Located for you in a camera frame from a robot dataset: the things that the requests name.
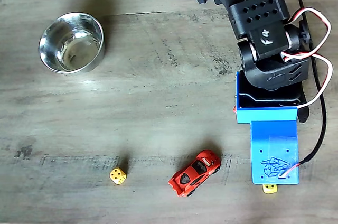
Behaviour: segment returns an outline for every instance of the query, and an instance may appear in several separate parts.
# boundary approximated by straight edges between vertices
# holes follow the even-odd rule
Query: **black cable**
[[[301,8],[304,8],[303,0],[298,0],[298,1],[299,1],[299,6]],[[304,25],[306,27],[308,27],[308,21],[307,21],[305,13],[303,13],[302,16],[303,16],[303,20],[304,20]],[[310,50],[314,49],[313,42],[312,42],[311,38],[310,38],[310,42],[309,42],[309,48],[310,48]],[[322,86],[321,86],[321,83],[319,81],[317,63],[316,63],[316,59],[314,57],[311,57],[311,64],[312,64],[313,76],[314,76],[315,82],[316,82],[316,87],[319,91]],[[321,147],[321,145],[323,143],[324,137],[325,137],[326,126],[327,126],[327,115],[326,115],[326,105],[325,105],[325,100],[324,100],[323,94],[320,95],[320,102],[321,102],[322,118],[323,118],[322,119],[321,133],[320,133],[319,139],[317,141],[317,144],[315,145],[315,147],[313,148],[311,153],[309,153],[302,161],[299,162],[300,165],[302,165],[306,162],[309,162],[317,154],[319,148]]]

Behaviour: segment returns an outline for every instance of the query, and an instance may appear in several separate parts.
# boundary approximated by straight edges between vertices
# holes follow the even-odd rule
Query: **red and white wire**
[[[319,19],[322,20],[322,22],[326,25],[326,28],[327,28],[326,34],[323,37],[323,39],[321,40],[321,42],[312,51],[298,52],[298,53],[295,53],[295,54],[290,54],[290,53],[287,53],[285,51],[282,51],[280,54],[285,56],[285,58],[284,58],[285,62],[289,61],[290,59],[305,59],[305,58],[312,56],[324,45],[328,36],[331,33],[332,26],[331,26],[330,21],[320,11],[318,11],[317,9],[314,9],[312,7],[306,7],[306,8],[302,8],[302,9],[298,10],[287,24],[291,24],[291,23],[297,21],[298,18],[301,17],[301,15],[305,12],[312,12]]]
[[[279,178],[286,178],[286,176],[288,174],[290,174],[290,172],[295,169],[296,167],[298,167],[300,165],[300,163],[296,163],[295,165],[293,165],[291,168],[289,168],[287,171],[285,171],[281,176],[279,176]]]
[[[333,74],[333,65],[332,63],[330,62],[330,60],[328,60],[327,58],[319,55],[319,54],[312,54],[312,56],[314,56],[315,58],[317,59],[320,59],[322,61],[324,61],[326,64],[327,64],[327,75],[326,75],[326,78],[324,80],[324,83],[320,89],[320,91],[316,94],[316,96],[311,100],[311,101],[308,101],[307,103],[305,104],[301,104],[301,105],[297,105],[297,109],[300,109],[300,108],[303,108],[303,107],[306,107],[306,106],[309,106],[311,104],[313,104],[314,102],[316,102],[319,97],[321,96],[321,94],[324,92],[324,90],[326,89],[328,83],[330,82],[331,78],[332,78],[332,74]]]

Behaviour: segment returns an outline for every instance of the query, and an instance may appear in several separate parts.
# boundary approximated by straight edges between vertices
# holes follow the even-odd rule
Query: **robotic arm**
[[[276,90],[307,79],[309,60],[283,61],[282,51],[303,49],[309,31],[288,24],[290,14],[284,0],[214,0],[228,10],[238,40],[242,68],[250,84]]]
[[[316,54],[328,38],[331,24],[314,8],[302,8],[290,19],[284,0],[214,1],[225,6],[235,37],[240,40],[242,70],[237,73],[234,111],[238,123],[251,124],[252,181],[298,184],[297,167],[313,158],[324,137],[321,135],[315,149],[298,161],[296,117],[301,123],[307,121],[308,106],[324,92],[333,73],[330,61]],[[327,27],[325,37],[312,51],[304,48],[311,40],[307,23],[292,24],[306,11]],[[307,102],[302,81],[308,77],[311,56],[324,61],[328,73],[318,94]]]

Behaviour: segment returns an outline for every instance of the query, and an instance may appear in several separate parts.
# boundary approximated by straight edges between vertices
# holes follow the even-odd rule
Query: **car windshield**
[[[190,182],[190,178],[187,174],[183,173],[183,175],[181,175],[181,178],[180,178],[180,183],[182,184],[186,184],[186,183],[189,183]]]
[[[201,161],[195,161],[191,166],[196,170],[198,175],[206,172],[206,166]]]
[[[191,185],[195,185],[199,180],[202,179],[202,177],[203,177],[203,176],[200,176],[199,178],[195,179],[195,181],[193,181],[193,182],[191,183]]]

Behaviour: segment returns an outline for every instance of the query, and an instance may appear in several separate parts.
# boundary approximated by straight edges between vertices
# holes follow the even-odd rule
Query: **wire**
[[[300,8],[304,8],[303,0],[298,0],[298,2],[299,2]],[[306,14],[303,13],[302,15],[303,15],[304,25],[306,27],[308,27],[308,21],[307,21]],[[310,36],[310,41],[309,41],[309,48],[310,48],[310,50],[314,50],[314,46],[313,46],[311,36]],[[312,70],[313,70],[313,76],[314,76],[314,79],[315,79],[316,87],[317,87],[318,91],[320,91],[321,90],[321,83],[319,81],[317,63],[316,63],[316,58],[314,56],[311,56],[311,63],[312,63]],[[303,165],[304,163],[307,163],[310,160],[312,160],[312,158],[317,154],[318,150],[322,146],[322,143],[323,143],[323,140],[324,140],[324,137],[325,137],[325,133],[326,133],[326,127],[327,127],[326,104],[325,104],[325,99],[324,99],[323,94],[320,95],[320,102],[321,102],[321,108],[322,108],[322,129],[321,129],[321,133],[319,135],[319,138],[318,138],[318,141],[317,141],[315,147],[302,161],[296,163],[289,170],[287,170],[284,174],[282,174],[282,177],[286,177],[294,168],[296,168],[300,165]]]
[[[328,60],[327,58],[325,58],[325,57],[323,57],[323,56],[321,56],[319,54],[312,54],[312,56],[314,56],[317,59],[320,59],[320,60],[324,61],[327,64],[327,75],[326,75],[326,78],[324,80],[324,83],[323,83],[322,87],[320,88],[320,90],[318,91],[318,93],[316,94],[316,96],[311,101],[308,101],[305,104],[297,105],[296,106],[297,109],[301,109],[303,107],[309,106],[309,105],[313,104],[314,102],[316,102],[319,99],[319,97],[323,94],[323,92],[325,91],[328,83],[330,82],[330,80],[332,78],[333,65],[330,62],[330,60]]]
[[[315,54],[324,45],[324,43],[326,42],[328,36],[331,33],[332,26],[331,26],[330,21],[320,11],[318,11],[318,10],[316,10],[314,8],[311,8],[311,7],[299,9],[294,14],[294,16],[291,18],[291,20],[288,22],[288,24],[294,23],[305,12],[312,12],[319,19],[322,20],[322,22],[327,27],[326,35],[323,37],[323,39],[321,40],[321,42],[316,46],[316,48],[314,48],[311,52],[306,51],[306,52],[298,52],[296,54],[289,54],[287,52],[282,51],[280,54],[286,56],[286,58],[284,59],[285,62],[289,61],[290,59],[305,59],[305,58],[308,58],[308,57],[312,56],[313,54]]]
[[[289,168],[285,173],[283,173],[281,176],[279,176],[279,178],[286,178],[286,176],[288,174],[290,174],[290,172],[295,169],[296,167],[300,166],[300,163],[296,163],[295,165],[293,165],[291,168]]]

